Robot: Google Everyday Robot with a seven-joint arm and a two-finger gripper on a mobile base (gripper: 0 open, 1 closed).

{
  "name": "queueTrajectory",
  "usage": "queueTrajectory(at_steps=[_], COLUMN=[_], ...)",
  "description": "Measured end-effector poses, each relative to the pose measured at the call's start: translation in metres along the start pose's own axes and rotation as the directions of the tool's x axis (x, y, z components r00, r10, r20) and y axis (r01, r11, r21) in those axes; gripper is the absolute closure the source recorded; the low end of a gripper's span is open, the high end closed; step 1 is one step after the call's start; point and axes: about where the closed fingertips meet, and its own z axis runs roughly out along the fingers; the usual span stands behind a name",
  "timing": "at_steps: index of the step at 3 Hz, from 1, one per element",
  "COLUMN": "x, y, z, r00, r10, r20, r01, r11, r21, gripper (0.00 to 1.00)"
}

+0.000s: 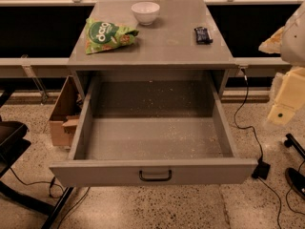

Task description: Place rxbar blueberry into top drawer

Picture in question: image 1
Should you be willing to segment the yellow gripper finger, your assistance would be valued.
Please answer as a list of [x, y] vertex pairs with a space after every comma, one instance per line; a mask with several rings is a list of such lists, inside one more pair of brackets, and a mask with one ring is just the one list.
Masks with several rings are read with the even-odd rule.
[[262, 42], [258, 49], [261, 52], [265, 52], [268, 54], [280, 53], [283, 31], [283, 27], [278, 29], [270, 38]]
[[305, 68], [292, 67], [275, 81], [275, 97], [267, 116], [274, 125], [286, 125], [305, 104]]

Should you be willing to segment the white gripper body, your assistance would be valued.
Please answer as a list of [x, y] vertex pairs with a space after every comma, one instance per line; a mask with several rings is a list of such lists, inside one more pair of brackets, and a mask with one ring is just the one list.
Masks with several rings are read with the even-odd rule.
[[294, 66], [305, 66], [305, 4], [301, 4], [287, 20], [280, 49], [283, 61]]

